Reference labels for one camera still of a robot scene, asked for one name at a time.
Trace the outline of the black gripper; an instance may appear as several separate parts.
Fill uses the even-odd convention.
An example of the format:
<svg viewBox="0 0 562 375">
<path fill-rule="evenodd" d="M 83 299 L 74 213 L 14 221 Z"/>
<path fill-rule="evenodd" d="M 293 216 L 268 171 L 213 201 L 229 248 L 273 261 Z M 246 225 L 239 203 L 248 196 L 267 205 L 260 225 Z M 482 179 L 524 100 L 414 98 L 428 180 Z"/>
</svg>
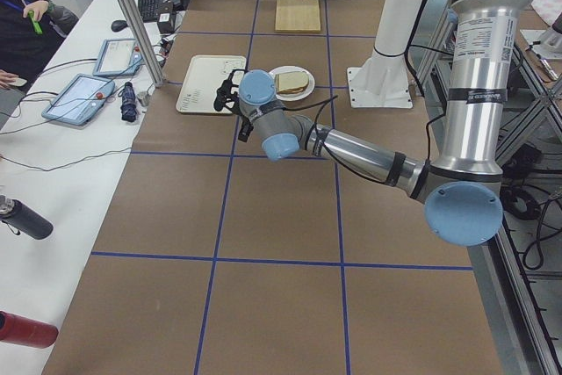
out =
<svg viewBox="0 0 562 375">
<path fill-rule="evenodd" d="M 221 86 L 216 90 L 216 97 L 213 102 L 213 108 L 216 112 L 227 109 L 230 112 L 240 112 L 239 97 L 234 88 L 239 85 L 234 83 L 234 75 L 241 72 L 245 75 L 245 69 L 233 69 L 228 77 L 222 82 Z"/>
</svg>

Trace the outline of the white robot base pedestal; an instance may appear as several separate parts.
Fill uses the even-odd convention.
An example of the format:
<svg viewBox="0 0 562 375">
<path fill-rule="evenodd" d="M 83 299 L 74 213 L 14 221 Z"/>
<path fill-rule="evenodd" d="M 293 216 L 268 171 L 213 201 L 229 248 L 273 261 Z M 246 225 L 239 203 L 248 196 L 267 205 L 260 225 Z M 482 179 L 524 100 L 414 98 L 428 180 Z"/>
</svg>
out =
<svg viewBox="0 0 562 375">
<path fill-rule="evenodd" d="M 411 108 L 407 46 L 423 0 L 385 0 L 371 57 L 349 68 L 354 108 Z"/>
</svg>

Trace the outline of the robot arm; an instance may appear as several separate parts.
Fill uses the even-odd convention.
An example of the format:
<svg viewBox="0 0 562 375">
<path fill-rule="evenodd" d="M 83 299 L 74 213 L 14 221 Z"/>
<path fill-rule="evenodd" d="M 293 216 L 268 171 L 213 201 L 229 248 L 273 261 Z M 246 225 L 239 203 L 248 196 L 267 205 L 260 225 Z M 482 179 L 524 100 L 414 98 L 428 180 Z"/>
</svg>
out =
<svg viewBox="0 0 562 375">
<path fill-rule="evenodd" d="M 495 149 L 517 21 L 531 0 L 450 0 L 457 20 L 444 141 L 436 159 L 416 161 L 303 116 L 287 116 L 273 77 L 263 70 L 225 80 L 214 107 L 242 119 L 239 136 L 257 133 L 276 161 L 306 150 L 332 158 L 376 184 L 402 189 L 424 205 L 425 219 L 441 239 L 478 245 L 501 227 L 501 168 Z"/>
</svg>

